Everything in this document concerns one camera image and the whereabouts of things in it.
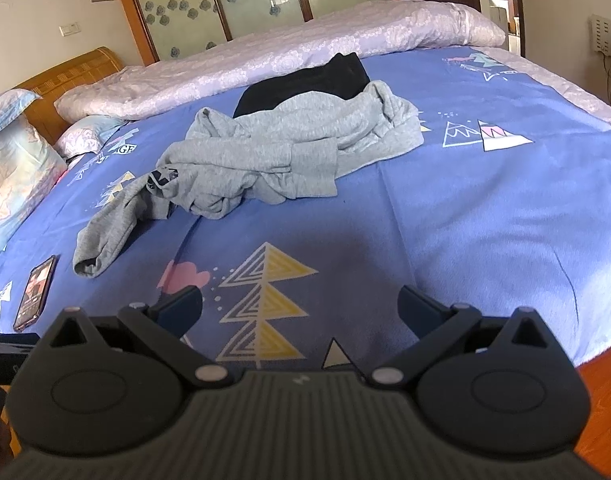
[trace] light switch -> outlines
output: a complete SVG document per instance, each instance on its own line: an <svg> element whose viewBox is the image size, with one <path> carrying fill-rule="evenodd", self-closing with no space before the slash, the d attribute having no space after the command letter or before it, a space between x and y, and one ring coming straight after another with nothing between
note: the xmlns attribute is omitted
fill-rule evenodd
<svg viewBox="0 0 611 480"><path fill-rule="evenodd" d="M65 37L80 32L80 27L78 23L69 23L68 25L61 25L59 30L61 31L61 36Z"/></svg>

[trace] white wall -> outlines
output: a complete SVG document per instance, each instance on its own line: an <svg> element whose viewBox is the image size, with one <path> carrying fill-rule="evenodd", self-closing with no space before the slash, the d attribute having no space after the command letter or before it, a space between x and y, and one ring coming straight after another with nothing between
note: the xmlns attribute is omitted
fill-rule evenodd
<svg viewBox="0 0 611 480"><path fill-rule="evenodd" d="M606 99L601 54L590 46L589 17L611 19L611 0L523 0L525 55Z"/></svg>
<svg viewBox="0 0 611 480"><path fill-rule="evenodd" d="M63 38L59 25L78 22ZM98 46L141 64L121 2L0 0L0 92Z"/></svg>

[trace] blue bed sheet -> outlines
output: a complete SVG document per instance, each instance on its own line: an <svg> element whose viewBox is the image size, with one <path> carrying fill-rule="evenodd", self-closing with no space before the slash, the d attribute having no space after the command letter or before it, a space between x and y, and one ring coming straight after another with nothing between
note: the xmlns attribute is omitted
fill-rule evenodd
<svg viewBox="0 0 611 480"><path fill-rule="evenodd" d="M204 313L186 339L232 367L368 370L415 340L396 314L407 283L487 315L536 307L576 364L610 346L611 126L468 47L364 66L422 112L421 147L339 179L335 198L248 200L218 221L177 210L86 280L70 261L94 206L126 171L151 170L198 108L231 114L244 89L125 126L112 140L138 127L119 142L134 151L115 148L125 154L70 183L79 163L0 256L0 330L31 268L57 253L32 330L69 304L110 314L195 284Z"/></svg>

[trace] wooden floor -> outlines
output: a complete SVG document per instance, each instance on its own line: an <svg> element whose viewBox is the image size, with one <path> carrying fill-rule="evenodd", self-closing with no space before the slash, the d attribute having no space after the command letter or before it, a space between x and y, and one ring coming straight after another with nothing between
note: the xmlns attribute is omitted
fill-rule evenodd
<svg viewBox="0 0 611 480"><path fill-rule="evenodd" d="M579 371L591 393L592 412L576 451L611 478L611 349Z"/></svg>

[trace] wooden headboard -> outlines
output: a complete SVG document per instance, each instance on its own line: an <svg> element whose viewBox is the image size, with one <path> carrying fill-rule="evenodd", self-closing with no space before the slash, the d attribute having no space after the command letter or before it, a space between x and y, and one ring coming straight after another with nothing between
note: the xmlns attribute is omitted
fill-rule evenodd
<svg viewBox="0 0 611 480"><path fill-rule="evenodd" d="M28 121L54 144L70 126L57 113L54 102L68 90L100 81L123 67L114 52L102 46L28 79L17 88L31 90L42 97L25 111Z"/></svg>

